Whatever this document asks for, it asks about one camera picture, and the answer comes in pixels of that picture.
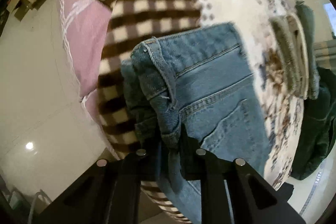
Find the blue denim jeans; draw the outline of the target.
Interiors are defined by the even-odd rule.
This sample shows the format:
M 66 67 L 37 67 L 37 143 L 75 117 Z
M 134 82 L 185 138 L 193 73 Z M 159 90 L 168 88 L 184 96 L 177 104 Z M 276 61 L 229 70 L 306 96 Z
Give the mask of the blue denim jeans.
M 201 222 L 201 183 L 181 175 L 182 128 L 218 158 L 243 158 L 263 174 L 271 148 L 254 76 L 233 24 L 143 41 L 122 63 L 121 73 L 139 141 L 162 145 L 158 187 L 192 223 Z

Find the small black garment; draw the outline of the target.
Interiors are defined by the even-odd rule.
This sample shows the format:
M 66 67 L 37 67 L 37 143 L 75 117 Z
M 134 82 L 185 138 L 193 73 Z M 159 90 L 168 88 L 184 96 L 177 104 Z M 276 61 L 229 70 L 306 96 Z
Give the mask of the small black garment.
M 282 184 L 282 186 L 277 190 L 279 196 L 286 202 L 289 201 L 289 199 L 293 195 L 293 192 L 294 192 L 294 185 L 287 182 Z

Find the dark green fleece robe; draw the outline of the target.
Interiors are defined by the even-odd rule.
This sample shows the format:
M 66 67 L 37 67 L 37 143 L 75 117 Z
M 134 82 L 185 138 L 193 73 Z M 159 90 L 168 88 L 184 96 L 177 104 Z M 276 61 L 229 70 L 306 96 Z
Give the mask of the dark green fleece robe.
M 317 99 L 304 101 L 301 134 L 291 176 L 297 180 L 309 177 L 327 158 L 335 145 L 335 74 L 317 68 L 319 94 Z

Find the floral bed blanket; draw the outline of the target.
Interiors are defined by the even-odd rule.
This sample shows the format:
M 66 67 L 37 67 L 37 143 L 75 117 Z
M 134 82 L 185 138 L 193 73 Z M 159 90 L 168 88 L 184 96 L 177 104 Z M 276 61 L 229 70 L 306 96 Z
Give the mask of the floral bed blanket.
M 245 159 L 274 188 L 289 177 L 307 95 L 302 25 L 288 0 L 98 0 L 111 11 L 98 116 L 120 158 L 163 146 L 143 191 L 178 223 L 201 222 L 201 184 L 181 175 L 181 130 Z

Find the stack of folded pants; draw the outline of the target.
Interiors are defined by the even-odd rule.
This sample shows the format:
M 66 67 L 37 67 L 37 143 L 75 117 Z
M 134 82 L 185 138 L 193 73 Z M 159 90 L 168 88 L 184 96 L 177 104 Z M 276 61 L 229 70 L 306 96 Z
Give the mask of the stack of folded pants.
M 289 94 L 315 100 L 319 95 L 319 73 L 313 51 L 314 12 L 304 1 L 295 11 L 270 19 L 278 43 L 281 69 Z

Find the pink bed sheet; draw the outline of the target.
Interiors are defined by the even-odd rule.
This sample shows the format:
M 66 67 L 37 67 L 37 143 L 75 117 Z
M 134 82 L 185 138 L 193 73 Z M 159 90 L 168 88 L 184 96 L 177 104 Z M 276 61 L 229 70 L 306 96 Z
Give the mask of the pink bed sheet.
M 97 0 L 56 0 L 62 44 L 86 117 L 107 150 L 118 158 L 102 131 L 98 114 L 97 79 L 110 11 Z

